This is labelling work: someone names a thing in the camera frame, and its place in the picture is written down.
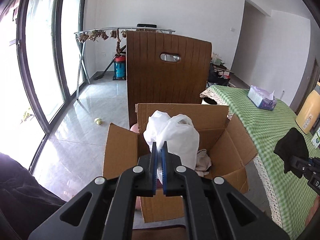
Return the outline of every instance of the yellow thermos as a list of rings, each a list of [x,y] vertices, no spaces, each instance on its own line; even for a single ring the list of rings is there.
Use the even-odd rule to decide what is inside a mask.
[[[315,89],[308,95],[297,118],[296,123],[307,134],[314,125],[320,113],[320,83],[317,82]]]

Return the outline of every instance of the green checkered tablecloth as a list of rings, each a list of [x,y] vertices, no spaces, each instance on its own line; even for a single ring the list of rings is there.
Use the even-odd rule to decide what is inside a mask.
[[[309,156],[320,157],[320,151],[311,145],[312,135],[305,135],[297,126],[296,114],[284,102],[278,99],[275,109],[268,111],[257,108],[247,94],[246,89],[213,85],[201,95],[217,95],[229,105],[229,111],[236,114],[247,129],[275,193],[282,228],[291,239],[296,239],[304,229],[316,193],[307,185],[308,181],[304,177],[298,179],[292,172],[284,174],[283,161],[273,150],[277,141],[291,127],[296,127],[306,140]]]

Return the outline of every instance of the crumpled cloth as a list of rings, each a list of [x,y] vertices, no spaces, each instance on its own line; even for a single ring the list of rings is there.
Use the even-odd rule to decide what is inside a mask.
[[[209,172],[207,170],[210,168],[211,165],[212,163],[210,157],[207,155],[207,149],[199,150],[197,153],[195,172],[200,177],[208,175]]]

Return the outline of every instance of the red vacuum lid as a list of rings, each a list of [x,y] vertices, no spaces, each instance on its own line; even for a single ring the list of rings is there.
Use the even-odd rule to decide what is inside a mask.
[[[125,56],[116,56],[115,57],[115,62],[123,62],[125,61]]]

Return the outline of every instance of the drying rack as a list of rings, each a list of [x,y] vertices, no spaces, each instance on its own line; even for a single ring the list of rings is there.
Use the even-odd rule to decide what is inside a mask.
[[[91,84],[90,79],[89,79],[89,75],[87,72],[87,69],[85,68],[85,64],[84,64],[84,49],[85,49],[85,44],[86,41],[84,42],[80,42],[79,41],[79,36],[82,33],[90,33],[93,31],[112,31],[112,30],[139,30],[139,31],[155,31],[155,32],[161,32],[161,33],[168,33],[168,34],[172,34],[175,32],[175,30],[170,30],[170,29],[161,29],[161,28],[151,28],[151,27],[108,27],[108,28],[101,28],[101,29],[92,29],[92,30],[87,30],[87,31],[80,31],[80,32],[76,32],[75,36],[76,36],[76,42],[78,45],[78,49],[79,49],[79,55],[80,55],[80,59],[79,59],[79,67],[78,67],[78,77],[77,77],[77,100],[79,99],[79,79],[80,79],[80,72],[81,69],[83,70],[87,81],[89,84]]]

